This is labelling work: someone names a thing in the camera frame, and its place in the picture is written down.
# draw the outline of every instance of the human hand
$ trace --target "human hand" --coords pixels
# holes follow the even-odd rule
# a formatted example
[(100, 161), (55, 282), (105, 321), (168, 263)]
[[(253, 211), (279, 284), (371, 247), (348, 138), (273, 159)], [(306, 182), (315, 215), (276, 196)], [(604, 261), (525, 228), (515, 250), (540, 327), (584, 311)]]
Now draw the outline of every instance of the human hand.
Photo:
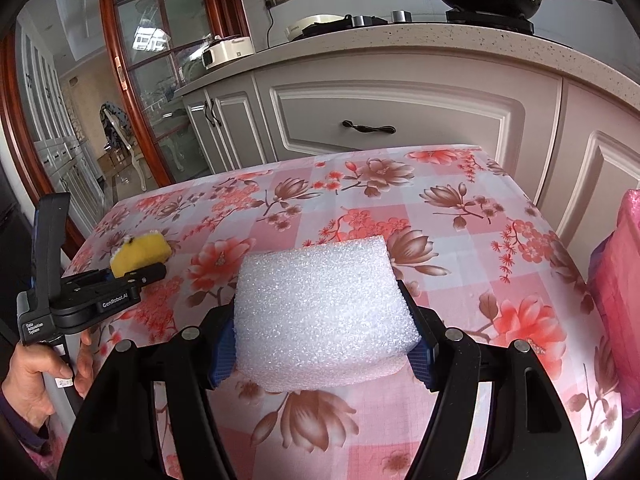
[[(94, 382), (91, 336), (84, 330), (80, 336), (78, 373), (74, 385), (84, 398)], [(55, 409), (44, 386), (42, 373), (52, 377), (70, 379), (72, 371), (53, 348), (35, 344), (23, 346), (18, 343), (9, 362), (9, 373), (2, 382), (4, 398), (10, 406), (31, 426), (39, 431)]]

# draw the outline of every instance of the pink bag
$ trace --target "pink bag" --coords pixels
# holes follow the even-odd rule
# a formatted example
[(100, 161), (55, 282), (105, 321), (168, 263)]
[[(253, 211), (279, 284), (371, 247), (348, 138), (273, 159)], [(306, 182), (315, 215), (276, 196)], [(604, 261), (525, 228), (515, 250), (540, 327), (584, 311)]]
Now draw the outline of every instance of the pink bag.
[(609, 334), (627, 418), (640, 412), (640, 190), (625, 193), (616, 230), (598, 250), (590, 289)]

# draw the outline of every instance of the finger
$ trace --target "finger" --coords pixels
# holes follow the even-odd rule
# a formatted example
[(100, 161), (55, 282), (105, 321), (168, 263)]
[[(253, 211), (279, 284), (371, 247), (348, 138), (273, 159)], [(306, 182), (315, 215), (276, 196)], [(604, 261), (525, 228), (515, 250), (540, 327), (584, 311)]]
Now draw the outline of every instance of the finger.
[(87, 346), (91, 346), (91, 334), (89, 334), (89, 330), (82, 330), (80, 341)]
[(55, 353), (53, 348), (46, 345), (23, 346), (18, 344), (13, 358), (17, 360), (17, 365), (21, 369), (30, 374), (46, 372), (61, 379), (70, 379), (73, 376), (71, 368)]
[(84, 399), (86, 394), (89, 393), (89, 388), (93, 382), (92, 378), (88, 378), (82, 375), (76, 375), (76, 380), (74, 381), (74, 385), (78, 394)]
[(78, 352), (78, 373), (85, 377), (92, 378), (94, 376), (93, 358), (91, 355), (91, 349), (88, 346), (82, 345)]

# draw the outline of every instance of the cabinet handle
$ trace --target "cabinet handle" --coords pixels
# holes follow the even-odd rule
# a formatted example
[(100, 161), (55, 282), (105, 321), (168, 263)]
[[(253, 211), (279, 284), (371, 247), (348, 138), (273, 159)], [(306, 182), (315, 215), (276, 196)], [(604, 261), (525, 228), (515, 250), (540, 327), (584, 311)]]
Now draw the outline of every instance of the cabinet handle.
[(351, 121), (342, 121), (342, 126), (344, 126), (345, 128), (353, 128), (354, 130), (363, 134), (371, 134), (373, 132), (394, 134), (396, 132), (396, 129), (393, 126), (380, 126), (378, 128), (372, 126), (358, 126), (357, 124), (353, 124)]
[(208, 103), (205, 101), (204, 102), (204, 117), (207, 121), (209, 121), (209, 123), (211, 123), (212, 126), (216, 126), (216, 124), (218, 125), (219, 128), (222, 128), (222, 123), (220, 122), (220, 119), (216, 117), (215, 113), (213, 113), (213, 99), (211, 100), (211, 117), (213, 117), (213, 120), (216, 121), (216, 124), (213, 123), (213, 121), (211, 119), (209, 119), (207, 117), (207, 109), (209, 108)]

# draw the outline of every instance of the blue gripper pad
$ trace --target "blue gripper pad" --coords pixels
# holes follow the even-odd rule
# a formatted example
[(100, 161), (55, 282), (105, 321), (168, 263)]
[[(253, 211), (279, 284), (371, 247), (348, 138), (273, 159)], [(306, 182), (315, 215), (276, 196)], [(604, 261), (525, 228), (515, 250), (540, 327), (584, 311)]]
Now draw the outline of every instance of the blue gripper pad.
[(236, 332), (233, 319), (226, 322), (220, 333), (218, 344), (213, 349), (213, 363), (213, 368), (209, 371), (209, 380), (212, 386), (217, 388), (231, 375), (236, 364)]
[(424, 339), (420, 339), (420, 342), (406, 356), (409, 358), (409, 364), (416, 379), (422, 381), (427, 388), (433, 388), (435, 386), (433, 348)]

